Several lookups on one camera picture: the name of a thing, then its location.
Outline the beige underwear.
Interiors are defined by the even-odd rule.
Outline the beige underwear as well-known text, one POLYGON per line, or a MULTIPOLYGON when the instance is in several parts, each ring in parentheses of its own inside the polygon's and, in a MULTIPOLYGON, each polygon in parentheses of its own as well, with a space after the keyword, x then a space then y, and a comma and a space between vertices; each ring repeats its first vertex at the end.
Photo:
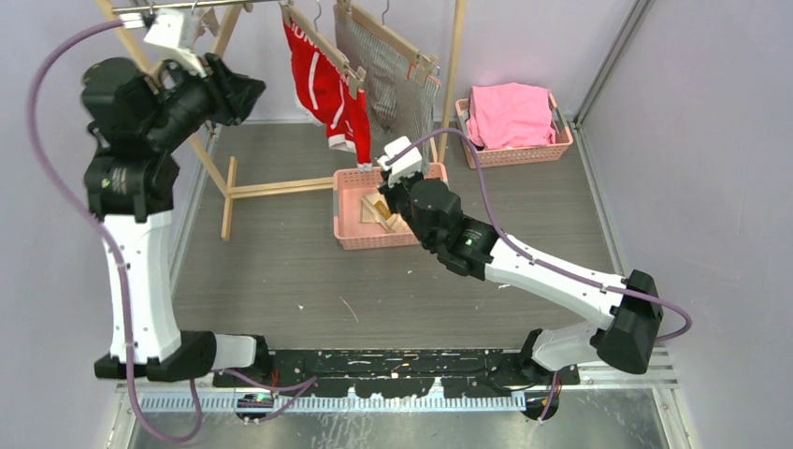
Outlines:
POLYGON ((385 198, 378 192, 363 195, 360 200, 360 222, 379 225, 386 233, 410 233, 407 223, 398 213, 389 210, 385 198))

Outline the red underwear white trim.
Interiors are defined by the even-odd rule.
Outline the red underwear white trim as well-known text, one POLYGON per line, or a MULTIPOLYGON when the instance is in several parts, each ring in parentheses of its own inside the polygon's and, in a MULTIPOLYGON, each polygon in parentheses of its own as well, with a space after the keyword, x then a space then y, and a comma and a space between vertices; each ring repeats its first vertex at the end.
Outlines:
POLYGON ((347 77, 298 24, 287 22, 283 28, 291 52, 297 104, 324 126, 329 149, 353 153, 360 170, 371 170, 366 94, 362 90, 351 94, 347 77))

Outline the beige hanger holding red underwear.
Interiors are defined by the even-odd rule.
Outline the beige hanger holding red underwear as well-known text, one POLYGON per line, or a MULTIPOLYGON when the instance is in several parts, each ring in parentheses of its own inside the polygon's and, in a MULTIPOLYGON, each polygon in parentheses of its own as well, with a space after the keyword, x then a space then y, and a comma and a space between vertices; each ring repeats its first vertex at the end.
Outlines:
POLYGON ((363 67, 354 69, 347 56, 317 30, 316 25, 295 7, 294 1, 280 1, 280 7, 287 27, 295 27, 299 38, 306 40, 325 56, 347 82, 350 96, 357 99, 365 83, 366 70, 363 67))

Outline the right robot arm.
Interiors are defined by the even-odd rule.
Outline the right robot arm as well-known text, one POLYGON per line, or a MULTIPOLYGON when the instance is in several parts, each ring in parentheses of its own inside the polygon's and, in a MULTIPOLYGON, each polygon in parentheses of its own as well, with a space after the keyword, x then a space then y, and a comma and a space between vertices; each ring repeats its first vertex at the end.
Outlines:
POLYGON ((377 160, 378 190, 426 251, 459 276, 507 283, 584 319, 528 334, 518 361, 526 381, 542 384, 555 371, 592 361, 628 374, 648 370, 664 317, 650 274, 634 270, 623 278, 539 252, 494 220, 465 214, 460 196, 424 175, 422 163, 416 143, 392 140, 377 160))

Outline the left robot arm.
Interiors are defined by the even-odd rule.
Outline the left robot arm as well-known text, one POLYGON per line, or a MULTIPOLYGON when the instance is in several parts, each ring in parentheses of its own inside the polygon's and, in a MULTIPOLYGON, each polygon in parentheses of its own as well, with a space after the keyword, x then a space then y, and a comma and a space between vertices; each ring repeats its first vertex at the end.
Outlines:
POLYGON ((83 177, 88 209, 103 227, 112 288, 113 336, 94 363, 99 379, 173 383, 235 369, 251 386, 273 371, 262 336, 179 329, 168 248, 180 173, 174 151, 204 123, 242 123, 266 89, 208 53, 203 74, 168 61, 157 88, 130 59, 109 58, 83 76, 81 103, 97 142, 83 177))

